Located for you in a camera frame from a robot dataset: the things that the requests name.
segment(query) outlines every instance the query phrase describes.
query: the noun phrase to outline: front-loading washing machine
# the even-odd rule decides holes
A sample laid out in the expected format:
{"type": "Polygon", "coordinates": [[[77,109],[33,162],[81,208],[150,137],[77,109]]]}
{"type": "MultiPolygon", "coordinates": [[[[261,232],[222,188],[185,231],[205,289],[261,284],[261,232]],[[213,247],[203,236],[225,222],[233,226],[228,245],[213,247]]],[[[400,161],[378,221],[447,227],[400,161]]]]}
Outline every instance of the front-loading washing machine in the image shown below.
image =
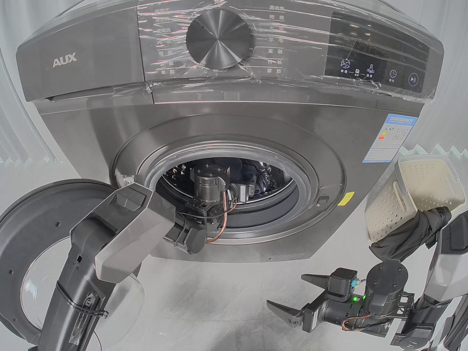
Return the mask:
{"type": "Polygon", "coordinates": [[[309,258],[362,201],[433,98],[443,53],[381,0],[85,0],[16,57],[81,177],[176,207],[201,162],[243,183],[218,240],[152,255],[268,262],[309,258]]]}

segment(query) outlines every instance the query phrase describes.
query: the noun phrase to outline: laundry basket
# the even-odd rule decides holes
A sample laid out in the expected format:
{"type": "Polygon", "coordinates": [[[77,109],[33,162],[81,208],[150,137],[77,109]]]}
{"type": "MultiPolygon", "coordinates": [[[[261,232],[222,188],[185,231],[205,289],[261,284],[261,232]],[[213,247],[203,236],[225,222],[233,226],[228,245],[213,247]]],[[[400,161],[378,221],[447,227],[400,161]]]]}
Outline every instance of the laundry basket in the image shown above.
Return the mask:
{"type": "Polygon", "coordinates": [[[370,239],[372,242],[381,240],[412,219],[418,210],[446,206],[453,212],[465,201],[458,175],[446,156],[402,157],[377,198],[366,209],[370,239]]]}

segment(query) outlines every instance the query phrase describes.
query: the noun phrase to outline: washing machine door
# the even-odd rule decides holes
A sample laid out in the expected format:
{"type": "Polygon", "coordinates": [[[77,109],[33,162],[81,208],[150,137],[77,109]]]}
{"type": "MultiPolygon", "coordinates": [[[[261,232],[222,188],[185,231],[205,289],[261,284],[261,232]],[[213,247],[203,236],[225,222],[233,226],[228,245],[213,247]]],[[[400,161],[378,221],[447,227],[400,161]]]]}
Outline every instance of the washing machine door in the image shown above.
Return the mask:
{"type": "MultiPolygon", "coordinates": [[[[56,282],[71,248],[70,230],[114,191],[98,181],[55,182],[23,196],[0,218],[0,321],[38,344],[56,282]]],[[[87,350],[119,342],[141,311],[144,290],[131,275],[118,284],[87,350]]]]}

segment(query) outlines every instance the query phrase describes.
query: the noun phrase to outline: copper cable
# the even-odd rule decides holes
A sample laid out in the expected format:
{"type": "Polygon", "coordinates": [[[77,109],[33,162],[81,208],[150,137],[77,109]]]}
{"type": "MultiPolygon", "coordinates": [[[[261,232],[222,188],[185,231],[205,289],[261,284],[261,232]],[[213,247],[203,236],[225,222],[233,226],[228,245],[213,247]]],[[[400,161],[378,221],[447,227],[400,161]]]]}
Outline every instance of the copper cable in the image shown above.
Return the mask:
{"type": "Polygon", "coordinates": [[[235,207],[236,205],[234,205],[234,207],[232,207],[229,211],[227,210],[227,204],[226,204],[226,193],[223,192],[223,214],[224,214],[224,217],[223,217],[223,226],[221,227],[221,231],[218,233],[218,235],[212,239],[207,239],[206,242],[207,243],[212,243],[214,241],[217,241],[219,239],[219,237],[222,236],[222,234],[224,233],[224,230],[226,229],[226,224],[227,224],[227,214],[228,212],[231,212],[235,207]]]}
{"type": "Polygon", "coordinates": [[[368,317],[371,317],[371,314],[366,314],[366,315],[364,315],[364,316],[349,317],[348,319],[345,319],[345,320],[341,323],[341,329],[343,329],[344,331],[361,331],[362,329],[356,329],[356,330],[348,329],[344,323],[347,322],[347,321],[349,321],[349,320],[360,320],[360,319],[366,319],[366,318],[368,318],[368,317]]]}

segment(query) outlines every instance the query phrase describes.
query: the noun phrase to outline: black cable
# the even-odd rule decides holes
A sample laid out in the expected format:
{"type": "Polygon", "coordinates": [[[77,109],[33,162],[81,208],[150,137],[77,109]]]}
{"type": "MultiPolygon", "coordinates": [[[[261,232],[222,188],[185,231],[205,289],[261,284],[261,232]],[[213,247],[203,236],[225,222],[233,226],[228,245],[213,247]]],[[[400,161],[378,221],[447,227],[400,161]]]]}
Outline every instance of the black cable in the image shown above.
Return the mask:
{"type": "Polygon", "coordinates": [[[55,287],[57,288],[57,290],[59,291],[59,293],[62,294],[62,296],[64,297],[64,299],[67,301],[67,303],[70,305],[70,307],[72,307],[74,310],[76,310],[77,312],[79,313],[83,313],[83,314],[88,314],[90,316],[93,316],[93,317],[104,317],[104,318],[107,318],[108,316],[108,312],[107,311],[96,311],[94,309],[89,309],[89,308],[85,308],[85,307],[82,307],[82,306],[79,306],[78,304],[76,304],[75,302],[73,302],[73,300],[71,300],[71,298],[67,295],[67,293],[65,292],[65,290],[62,288],[62,286],[59,284],[59,282],[57,281],[57,283],[55,284],[55,287]]]}

